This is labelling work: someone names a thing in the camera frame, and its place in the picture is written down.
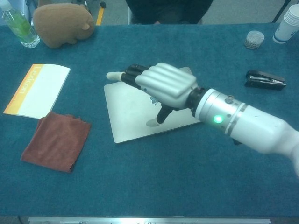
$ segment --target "bottle cap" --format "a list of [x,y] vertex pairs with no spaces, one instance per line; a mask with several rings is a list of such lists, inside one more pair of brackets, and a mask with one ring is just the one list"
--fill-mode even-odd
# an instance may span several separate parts
[[9,11],[13,7],[11,6],[8,0],[0,0],[0,8],[2,9],[2,11]]

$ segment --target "paper cup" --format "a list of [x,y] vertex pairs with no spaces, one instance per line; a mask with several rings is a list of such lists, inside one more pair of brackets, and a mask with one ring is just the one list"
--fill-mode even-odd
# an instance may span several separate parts
[[273,40],[276,43],[286,43],[299,30],[299,4],[292,5],[285,13],[277,28]]

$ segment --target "robotic arm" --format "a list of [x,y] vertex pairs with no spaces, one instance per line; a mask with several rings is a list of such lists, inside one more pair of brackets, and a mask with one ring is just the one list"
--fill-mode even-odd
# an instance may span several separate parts
[[110,80],[123,81],[155,97],[162,104],[154,125],[162,124],[173,110],[190,108],[198,120],[212,125],[260,153],[289,157],[299,177],[299,132],[284,120],[222,94],[199,87],[196,77],[171,65],[132,65],[125,72],[109,72]]

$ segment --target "blue tablecloth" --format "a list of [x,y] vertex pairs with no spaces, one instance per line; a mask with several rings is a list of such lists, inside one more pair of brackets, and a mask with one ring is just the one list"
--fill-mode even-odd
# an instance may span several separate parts
[[[285,119],[299,130],[299,35],[280,45],[277,24],[102,26],[76,45],[23,47],[0,27],[0,109],[33,63],[71,72],[53,111],[92,127],[72,173],[20,161],[38,120],[0,114],[0,215],[28,216],[299,216],[292,162],[263,155],[203,124],[122,144],[113,142],[103,86],[109,71],[133,63],[188,66],[215,88]],[[244,47],[247,33],[265,40]],[[271,91],[244,87],[248,70],[286,78]]]

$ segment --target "brown plush toy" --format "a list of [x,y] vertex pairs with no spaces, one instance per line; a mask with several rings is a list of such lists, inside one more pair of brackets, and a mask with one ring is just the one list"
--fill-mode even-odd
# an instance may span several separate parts
[[71,3],[42,5],[33,14],[34,28],[50,48],[75,44],[94,32],[94,20],[84,6]]

